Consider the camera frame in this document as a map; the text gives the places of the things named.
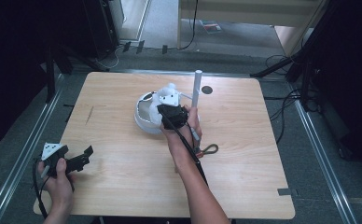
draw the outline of forearm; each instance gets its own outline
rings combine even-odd
[[[225,212],[205,184],[187,149],[180,142],[172,142],[169,147],[187,192],[192,223],[229,223]]]
[[[47,218],[45,218],[44,224],[65,224],[67,223],[68,217],[68,212],[60,210],[50,211]]]

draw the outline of overturned bowl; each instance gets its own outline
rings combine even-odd
[[[155,92],[143,94],[135,104],[134,120],[135,123],[146,133],[161,133],[160,126],[153,123],[149,116],[149,107],[152,104],[152,95]]]

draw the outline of wooden table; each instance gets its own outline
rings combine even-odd
[[[92,145],[90,164],[75,173],[74,215],[189,217],[187,194],[162,134],[134,122],[138,98],[169,82],[191,93],[190,76],[90,73],[61,143],[72,158]],[[251,78],[202,78],[202,147],[219,151],[201,158],[211,191],[231,218],[295,215],[285,173],[259,83]],[[182,104],[189,104],[184,98]],[[43,196],[49,204],[48,194]]]

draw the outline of white 3d-printed part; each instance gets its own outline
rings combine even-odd
[[[168,96],[160,96],[159,100],[164,105],[172,105],[178,106],[179,105],[180,95],[178,93],[171,94]]]
[[[49,156],[51,156],[53,153],[55,153],[57,150],[59,150],[62,147],[63,147],[63,144],[46,143],[44,145],[44,150],[42,151],[41,160],[42,161],[46,160],[47,158],[49,158]]]

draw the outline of white stick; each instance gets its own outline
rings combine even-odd
[[[193,95],[192,95],[192,106],[196,107],[198,106],[198,99],[199,99],[199,93],[201,88],[201,80],[202,80],[202,71],[196,70],[195,71],[195,81],[193,83]]]

